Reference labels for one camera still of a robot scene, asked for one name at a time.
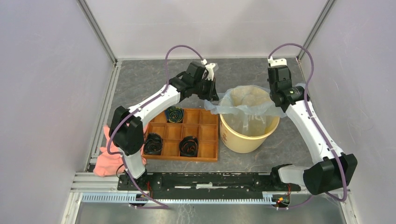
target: clear plastic liner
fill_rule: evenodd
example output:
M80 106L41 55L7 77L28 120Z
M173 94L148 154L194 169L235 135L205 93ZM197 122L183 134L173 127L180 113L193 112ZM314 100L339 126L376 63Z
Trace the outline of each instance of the clear plastic liner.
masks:
M248 137L264 135L275 116L286 117L280 107L275 107L269 89L256 85L237 86L218 95L219 104L205 100L205 109L212 114L222 114L231 129Z

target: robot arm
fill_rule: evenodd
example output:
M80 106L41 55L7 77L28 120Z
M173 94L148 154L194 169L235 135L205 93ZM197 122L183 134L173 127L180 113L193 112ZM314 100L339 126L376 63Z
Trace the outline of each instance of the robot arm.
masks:
M133 178L139 178L145 171L140 155L140 148L144 143L143 127L166 108L177 104L192 94L198 95L200 99L219 100L215 87L215 68L216 64L208 64L206 60L201 61L201 63L192 62L186 71L171 78L169 85L164 85L156 94L128 109L120 106L114 111L109 135L131 111L137 109L137 113L127 120L128 124L123 124L113 140L115 146L123 154L126 167L130 170Z
M324 135L332 141L331 137L315 116L311 102L313 116L311 117L304 105L304 88L293 87L291 82L291 72L287 67L286 59L273 60L269 62L269 84L270 97L277 107L280 107L297 126L312 156L314 165L311 168L296 167L291 164L284 164L272 168L271 176L275 183L293 183L305 186L310 193L318 195L327 191L342 187L340 170L334 155L330 150L334 150L339 157L347 185L352 179L357 160L353 154L346 155L340 147L332 142L330 149L322 137L322 133L314 125L312 118L315 118ZM192 94L198 95L200 99L218 100L215 88L214 69L216 64L207 64L203 60L201 64L192 62L188 69L176 77L170 79L169 86L165 85L159 92L149 97L145 101L126 109L122 106L114 112L114 117L110 127L110 135L116 126L130 114L130 111L138 109L138 112L127 120L127 124L118 130L114 137L114 144L122 152L125 163L132 177L137 179L145 171L141 161L140 148L144 143L143 127L146 126L156 115ZM141 105L151 102L144 108Z
M311 168L296 167L285 164L272 168L271 175L277 182L294 183L306 186L313 195L342 188L340 170L331 150L339 157L347 185L350 183L355 171L357 160L353 154L345 155L343 150L334 143L320 120L315 116L312 103L308 101L313 116L310 116L304 104L304 91L302 86L293 87L291 72L287 67L286 59L268 59L269 84L271 99L293 121L301 133L311 153L313 166ZM323 134L332 144L326 144L322 133L317 129L312 118L318 123Z

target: wooden compartment organizer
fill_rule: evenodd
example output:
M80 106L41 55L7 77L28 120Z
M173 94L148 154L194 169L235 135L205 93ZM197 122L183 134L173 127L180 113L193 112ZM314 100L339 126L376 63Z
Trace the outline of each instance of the wooden compartment organizer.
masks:
M167 123L162 112L148 124L149 133L157 133L163 139L161 155L143 154L146 159L216 162L219 151L218 116L203 109L184 109L182 123ZM186 136L198 138L198 156L181 156L179 143Z

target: pink cloth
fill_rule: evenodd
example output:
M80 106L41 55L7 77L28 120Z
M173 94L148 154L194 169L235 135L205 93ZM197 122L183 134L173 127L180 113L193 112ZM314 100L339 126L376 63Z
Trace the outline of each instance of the pink cloth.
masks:
M117 172L118 167L121 166L122 164L122 159L119 154L116 155L110 155L107 152L107 144L109 143L110 137L109 137L109 131L110 128L106 125L103 127L103 133L105 134L106 137L106 146L105 147L100 147L100 151L102 154L98 156L98 160L96 161L95 169L93 169L93 172L95 175L98 176L109 176L109 175L115 175L115 172ZM110 152L118 152L118 148L111 143L110 145ZM141 155L143 155L143 146L140 149ZM142 162L144 165L146 165L147 161L145 158L141 158ZM118 173L124 172L125 167L122 166L119 170Z

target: purple cable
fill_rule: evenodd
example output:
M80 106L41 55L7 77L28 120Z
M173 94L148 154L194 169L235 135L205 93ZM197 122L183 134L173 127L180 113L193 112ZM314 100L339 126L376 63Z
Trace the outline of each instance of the purple cable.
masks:
M311 55L311 53L308 51L308 49L304 48L303 46L301 46L301 45L299 45L299 44L296 44L296 43L285 43L285 44L282 44L281 46L275 48L275 49L269 54L268 58L270 58L270 57L275 53L275 51L279 50L280 48L282 48L282 47L284 47L284 46L296 46L296 47L299 47L300 49L302 49L303 51L305 51L305 53L307 53L307 55L308 55L308 57L309 57L309 59L310 59L310 61L311 61L311 72L310 72L310 75L309 75L309 77L308 77L308 80L307 80L307 82L306 82L306 84L305 84L304 104L305 104L305 108L307 109L307 112L308 112L309 116L311 117L311 120L312 120L313 124L316 126L316 128L318 129L320 135L323 137L323 139L325 140L325 142L326 142L326 144L329 146L329 148L332 149L333 147L332 147L331 142L329 141L329 139L327 138L327 136L326 136L325 133L323 132L322 128L319 126L319 124L318 124L318 122L316 121L316 119L312 117L312 111L311 111L311 109L310 109L310 107L309 107L309 105L308 105L308 84L309 84L310 81L311 81L311 78L312 78L312 75L313 75L313 68L314 68L314 66L313 66L313 58L312 58L312 55ZM337 201L344 202L344 201L347 199L347 182L346 182L346 180L345 180L344 169L342 168L341 161L339 160L338 155L337 155L337 153L335 152L334 149L331 150L331 153L333 154L335 160L337 161L337 165L338 165L338 168L339 168L339 172L340 172L340 174L341 174L341 181L342 181L342 188L343 188L343 193L344 193L344 195L343 195L342 198L338 198L338 197L336 197L336 196L330 194L329 192L326 192L326 194L329 195L330 197L334 198L334 199L337 200Z
M202 57L194 48L192 48L192 47L190 47L190 46L187 46L187 45L176 45L176 46L172 47L171 49L169 49L168 52L166 53L166 56L165 56L165 73L166 73L166 86L165 86L165 89L164 89L160 94L156 95L155 97L153 97L152 99L150 99L149 101L147 101L146 103L144 103L143 105L141 105L141 107L140 107L141 109L143 109L145 106L147 106L148 104L150 104L150 103L153 102L154 100L156 100L156 99L158 99L159 97L161 97L161 94L162 94L162 93L165 93L165 92L168 90L168 86L169 86L168 57L169 57L170 52L171 52L173 49L175 49L175 48L181 48L181 47L183 47L183 48L188 48L188 49L194 51L194 52L199 56L199 58L200 58L201 60L203 60L203 57ZM161 202L159 202L159 201L153 199L152 197L150 197L149 195L147 195L146 193L144 193L144 191L136 184L135 180L134 180L133 177L132 177L132 174L130 173L130 171L129 171L129 169L128 169L126 163L125 163L125 159L124 159L124 156L122 155L122 153L121 153L121 152L111 152L111 151L110 151L110 146L111 146L111 143L113 142L113 139L114 139L115 134L118 132L118 130L121 128L121 126L122 126L130 117L132 117L135 113L137 113L138 111L139 111L139 109L135 109L135 110L134 110L133 112L131 112L128 116L126 116L126 117L117 125L117 127L114 129L113 134L110 136L109 143L107 144L107 153L109 153L110 155L120 154L121 157L122 157L122 162L123 162L124 165L125 165L125 170L126 170L127 174L129 175L129 177L131 177L131 180L132 180L132 183L134 184L134 186L135 186L144 196L146 196L147 199L149 199L149 200L151 200L151 201L153 201L153 202L155 202L155 203L161 205L161 206L156 206L156 207L136 207L136 208L138 208L138 209L168 209L169 207L168 207L167 205L165 205L165 204L163 204L163 203L161 203Z

